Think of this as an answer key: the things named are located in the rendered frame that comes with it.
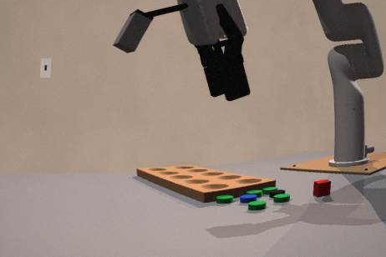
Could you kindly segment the blue disc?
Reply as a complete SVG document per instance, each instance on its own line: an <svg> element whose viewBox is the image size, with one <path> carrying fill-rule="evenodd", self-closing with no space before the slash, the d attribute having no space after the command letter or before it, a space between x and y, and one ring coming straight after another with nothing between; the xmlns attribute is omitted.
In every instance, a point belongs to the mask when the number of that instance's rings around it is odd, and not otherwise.
<svg viewBox="0 0 386 257"><path fill-rule="evenodd" d="M256 195L255 194L247 194L247 195L242 195L240 197L241 203L248 204L252 201L256 201Z"/></svg>

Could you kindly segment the red cube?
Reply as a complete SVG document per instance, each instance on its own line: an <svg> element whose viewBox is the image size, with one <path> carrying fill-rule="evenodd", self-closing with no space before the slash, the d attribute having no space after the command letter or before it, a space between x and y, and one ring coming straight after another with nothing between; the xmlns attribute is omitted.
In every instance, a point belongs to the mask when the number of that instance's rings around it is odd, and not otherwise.
<svg viewBox="0 0 386 257"><path fill-rule="evenodd" d="M316 197L323 197L330 195L331 181L329 180L319 180L314 181L313 185L313 195Z"/></svg>

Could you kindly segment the black disc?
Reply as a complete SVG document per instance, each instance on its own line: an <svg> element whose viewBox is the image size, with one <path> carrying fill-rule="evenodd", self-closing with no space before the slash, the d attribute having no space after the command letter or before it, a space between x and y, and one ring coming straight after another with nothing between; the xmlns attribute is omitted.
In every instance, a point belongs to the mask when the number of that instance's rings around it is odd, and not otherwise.
<svg viewBox="0 0 386 257"><path fill-rule="evenodd" d="M274 198L273 196L276 194L285 194L285 190L279 189L270 191L270 198Z"/></svg>

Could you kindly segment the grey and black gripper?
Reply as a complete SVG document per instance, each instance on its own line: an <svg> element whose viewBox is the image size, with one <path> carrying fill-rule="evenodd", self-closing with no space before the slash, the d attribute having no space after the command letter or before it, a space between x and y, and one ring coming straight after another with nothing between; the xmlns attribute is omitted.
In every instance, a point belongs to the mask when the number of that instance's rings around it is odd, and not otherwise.
<svg viewBox="0 0 386 257"><path fill-rule="evenodd" d="M177 3L188 5L180 11L181 20L189 42L200 54L211 96L225 94L227 101L233 101L249 95L241 54L247 26L238 0L177 0ZM218 38L228 38L228 42Z"/></svg>

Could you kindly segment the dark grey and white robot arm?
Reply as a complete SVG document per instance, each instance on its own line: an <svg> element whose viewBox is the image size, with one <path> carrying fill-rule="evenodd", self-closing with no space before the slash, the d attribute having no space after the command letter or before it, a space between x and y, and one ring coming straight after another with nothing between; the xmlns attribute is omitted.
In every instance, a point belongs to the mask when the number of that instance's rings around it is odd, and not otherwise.
<svg viewBox="0 0 386 257"><path fill-rule="evenodd" d="M312 0L326 37L334 42L362 40L330 49L328 66L334 96L334 159L332 167L351 167L369 162L374 146L365 145L364 96L355 80L383 74L383 53L373 14L364 3L343 0ZM131 13L113 46L134 52L153 17L188 8L187 3L144 13ZM158 14L158 15L157 15ZM153 16L153 17L152 17Z"/></svg>

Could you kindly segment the green disc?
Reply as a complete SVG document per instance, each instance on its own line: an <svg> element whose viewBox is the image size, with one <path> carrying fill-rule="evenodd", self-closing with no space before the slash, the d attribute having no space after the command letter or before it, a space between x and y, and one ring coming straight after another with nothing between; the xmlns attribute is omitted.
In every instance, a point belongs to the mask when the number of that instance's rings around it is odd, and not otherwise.
<svg viewBox="0 0 386 257"><path fill-rule="evenodd" d="M249 210L262 210L267 207L266 201L253 201L248 203L248 209Z"/></svg>
<svg viewBox="0 0 386 257"><path fill-rule="evenodd" d="M218 204L229 204L233 202L233 196L231 195L222 195L216 197L216 202Z"/></svg>
<svg viewBox="0 0 386 257"><path fill-rule="evenodd" d="M262 197L262 190L247 191L246 194L255 194L257 198Z"/></svg>
<svg viewBox="0 0 386 257"><path fill-rule="evenodd" d="M270 191L277 190L277 187L268 187L262 190L262 194L269 195Z"/></svg>
<svg viewBox="0 0 386 257"><path fill-rule="evenodd" d="M290 200L290 194L277 194L274 195L273 202L274 203L285 203Z"/></svg>

